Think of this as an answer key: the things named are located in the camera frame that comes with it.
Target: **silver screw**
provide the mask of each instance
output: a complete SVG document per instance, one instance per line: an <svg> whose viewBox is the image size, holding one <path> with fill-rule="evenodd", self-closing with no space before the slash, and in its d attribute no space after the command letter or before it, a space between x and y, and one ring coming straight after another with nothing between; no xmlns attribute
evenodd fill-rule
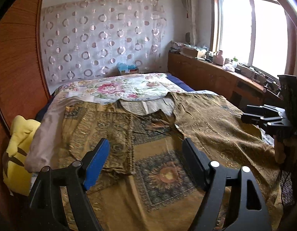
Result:
<svg viewBox="0 0 297 231"><path fill-rule="evenodd" d="M74 161L74 162L72 163L72 165L73 165L73 167L78 167L78 166L81 165L81 161Z"/></svg>
<svg viewBox="0 0 297 231"><path fill-rule="evenodd" d="M249 173L249 172L250 172L250 169L249 169L249 167L247 167L247 166L243 166L241 169L242 169L245 173Z"/></svg>
<svg viewBox="0 0 297 231"><path fill-rule="evenodd" d="M47 172L47 171L49 171L49 166L45 166L45 167L43 167L41 171L42 171L42 172Z"/></svg>
<svg viewBox="0 0 297 231"><path fill-rule="evenodd" d="M217 161L211 161L210 164L212 167L219 167L219 162Z"/></svg>

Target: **window pane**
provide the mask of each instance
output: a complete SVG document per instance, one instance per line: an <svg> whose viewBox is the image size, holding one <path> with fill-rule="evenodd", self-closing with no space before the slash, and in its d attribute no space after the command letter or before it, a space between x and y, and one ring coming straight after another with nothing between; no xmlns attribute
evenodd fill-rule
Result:
<svg viewBox="0 0 297 231"><path fill-rule="evenodd" d="M254 0L256 34L252 66L277 78L287 58L287 23L281 5Z"/></svg>
<svg viewBox="0 0 297 231"><path fill-rule="evenodd" d="M248 63L251 45L251 5L249 0L223 0L223 28L220 50L223 57Z"/></svg>

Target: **stuffed animal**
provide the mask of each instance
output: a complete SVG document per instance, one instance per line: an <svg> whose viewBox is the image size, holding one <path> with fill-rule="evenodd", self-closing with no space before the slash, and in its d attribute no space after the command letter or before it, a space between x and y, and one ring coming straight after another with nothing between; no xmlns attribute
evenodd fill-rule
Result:
<svg viewBox="0 0 297 231"><path fill-rule="evenodd" d="M39 126L40 122L16 116L10 129L11 139L2 158L4 183L11 191L26 196L30 192L31 174L24 169L24 161Z"/></svg>

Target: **blue gripper pad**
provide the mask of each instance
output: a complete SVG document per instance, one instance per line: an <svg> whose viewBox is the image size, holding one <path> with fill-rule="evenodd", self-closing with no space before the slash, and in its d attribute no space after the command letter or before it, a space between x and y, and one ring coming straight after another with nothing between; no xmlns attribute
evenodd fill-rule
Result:
<svg viewBox="0 0 297 231"><path fill-rule="evenodd" d="M98 151L96 152L95 156L93 157L92 161L90 162L89 166L86 169L86 177L83 182L83 186L88 191L90 187L94 186L103 165L106 162L110 152L110 144L107 139L101 144Z"/></svg>

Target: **bed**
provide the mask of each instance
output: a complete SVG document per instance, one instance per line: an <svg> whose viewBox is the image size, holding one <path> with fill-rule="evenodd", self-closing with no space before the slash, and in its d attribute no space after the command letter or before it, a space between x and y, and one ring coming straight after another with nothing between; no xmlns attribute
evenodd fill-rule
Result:
<svg viewBox="0 0 297 231"><path fill-rule="evenodd" d="M204 195L181 156L181 142L190 137L210 159L251 168L276 228L282 205L273 147L262 141L258 128L241 123L240 114L224 97L193 91L162 73L68 83L56 90L25 168L65 167L108 138L109 158L88 191L103 228L187 230ZM216 229L224 223L229 194L226 188ZM62 199L69 226L76 230L64 188Z"/></svg>

